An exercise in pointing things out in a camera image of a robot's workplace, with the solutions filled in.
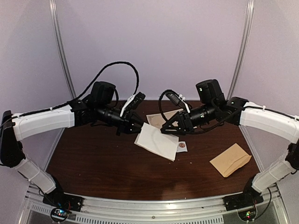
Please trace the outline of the brown kraft envelope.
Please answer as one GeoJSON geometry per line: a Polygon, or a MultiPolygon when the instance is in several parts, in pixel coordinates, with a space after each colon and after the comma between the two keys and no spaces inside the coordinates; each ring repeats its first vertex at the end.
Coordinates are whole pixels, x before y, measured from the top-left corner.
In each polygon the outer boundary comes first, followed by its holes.
{"type": "Polygon", "coordinates": [[[210,163],[223,177],[227,178],[233,172],[247,164],[251,157],[251,155],[235,143],[213,158],[210,163]]]}

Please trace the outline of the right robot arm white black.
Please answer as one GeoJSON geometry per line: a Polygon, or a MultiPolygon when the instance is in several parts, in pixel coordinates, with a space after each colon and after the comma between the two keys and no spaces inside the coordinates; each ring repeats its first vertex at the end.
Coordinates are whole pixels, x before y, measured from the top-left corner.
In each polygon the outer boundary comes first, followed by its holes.
{"type": "Polygon", "coordinates": [[[247,99],[233,97],[226,100],[216,79],[196,84],[202,106],[190,108],[183,96],[165,90],[158,107],[165,123],[163,134],[198,135],[207,133],[224,123],[249,126],[280,136],[290,142],[287,154],[247,182],[240,194],[240,203],[251,205],[269,186],[294,174],[299,169],[299,118],[259,106],[247,99]]]}

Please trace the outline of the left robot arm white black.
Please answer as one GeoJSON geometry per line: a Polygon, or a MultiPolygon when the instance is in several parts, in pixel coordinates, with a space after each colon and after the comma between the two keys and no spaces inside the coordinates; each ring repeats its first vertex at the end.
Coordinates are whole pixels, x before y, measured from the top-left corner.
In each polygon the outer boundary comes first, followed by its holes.
{"type": "Polygon", "coordinates": [[[0,164],[14,168],[25,176],[57,207],[65,206],[67,196],[59,182],[25,155],[21,141],[60,128],[87,124],[96,126],[98,121],[104,122],[106,126],[116,127],[117,135],[139,133],[143,120],[134,110],[145,99],[145,95],[141,92],[133,94],[121,109],[110,107],[112,98],[117,95],[115,85],[96,82],[90,94],[63,106],[24,114],[4,112],[0,126],[0,164]]]}

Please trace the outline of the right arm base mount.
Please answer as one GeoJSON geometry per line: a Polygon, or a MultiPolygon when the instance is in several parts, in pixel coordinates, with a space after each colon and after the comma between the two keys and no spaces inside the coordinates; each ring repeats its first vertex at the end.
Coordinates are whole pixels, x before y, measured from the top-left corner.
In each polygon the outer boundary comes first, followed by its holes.
{"type": "Polygon", "coordinates": [[[223,198],[226,211],[240,210],[242,208],[254,207],[254,205],[263,202],[262,196],[253,197],[250,194],[236,194],[225,196],[223,198]]]}

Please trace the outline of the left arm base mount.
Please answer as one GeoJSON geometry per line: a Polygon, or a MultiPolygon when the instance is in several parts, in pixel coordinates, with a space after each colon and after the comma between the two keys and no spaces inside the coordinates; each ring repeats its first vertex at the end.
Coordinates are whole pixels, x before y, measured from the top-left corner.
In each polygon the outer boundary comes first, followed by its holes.
{"type": "Polygon", "coordinates": [[[58,208],[63,208],[67,211],[81,211],[83,204],[83,198],[80,196],[73,196],[68,194],[57,194],[54,196],[45,195],[43,197],[43,203],[52,205],[58,208]]]}

